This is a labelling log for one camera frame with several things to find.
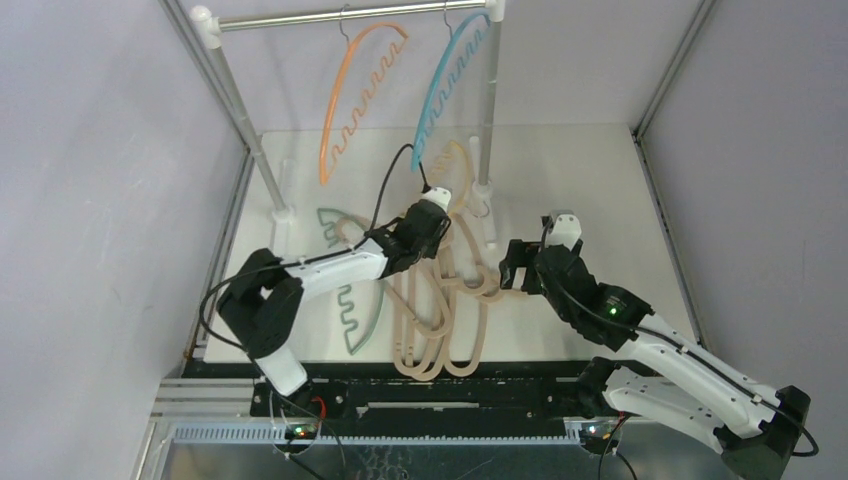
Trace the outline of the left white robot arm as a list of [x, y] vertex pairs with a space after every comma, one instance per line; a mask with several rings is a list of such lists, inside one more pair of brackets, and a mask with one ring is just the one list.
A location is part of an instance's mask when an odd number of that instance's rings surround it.
[[225, 284], [215, 310], [274, 388], [277, 408], [298, 417], [313, 401], [306, 370], [288, 346], [301, 305], [433, 259], [451, 224], [450, 200], [448, 190], [431, 188], [396, 223], [368, 231], [353, 248], [301, 262], [285, 264], [267, 248], [256, 250]]

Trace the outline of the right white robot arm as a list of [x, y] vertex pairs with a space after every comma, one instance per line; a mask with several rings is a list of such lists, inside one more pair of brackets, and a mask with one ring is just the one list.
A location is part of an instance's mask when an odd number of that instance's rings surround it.
[[[592, 416], [614, 409], [683, 433], [716, 452], [742, 479], [779, 479], [801, 438], [810, 396], [794, 385], [758, 382], [685, 339], [627, 289], [596, 281], [580, 256], [582, 242], [513, 239], [499, 264], [500, 287], [543, 296], [561, 321], [590, 343], [623, 356], [594, 357], [579, 377], [578, 402]], [[627, 367], [650, 370], [642, 376]]]

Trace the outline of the yellow wire hanger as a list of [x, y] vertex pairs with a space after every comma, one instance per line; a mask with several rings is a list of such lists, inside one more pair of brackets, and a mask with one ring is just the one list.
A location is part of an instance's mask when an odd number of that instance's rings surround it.
[[478, 206], [472, 199], [473, 163], [462, 144], [449, 140], [432, 159], [427, 172], [429, 180], [437, 187], [452, 190], [448, 213], [458, 216], [466, 213], [482, 221], [489, 212], [487, 207]]

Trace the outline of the blue wire hanger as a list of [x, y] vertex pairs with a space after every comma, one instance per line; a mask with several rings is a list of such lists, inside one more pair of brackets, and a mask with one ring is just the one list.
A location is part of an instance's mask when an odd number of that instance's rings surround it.
[[418, 170], [426, 145], [442, 117], [456, 85], [480, 50], [491, 27], [488, 13], [467, 16], [450, 36], [426, 91], [414, 134], [410, 169]]

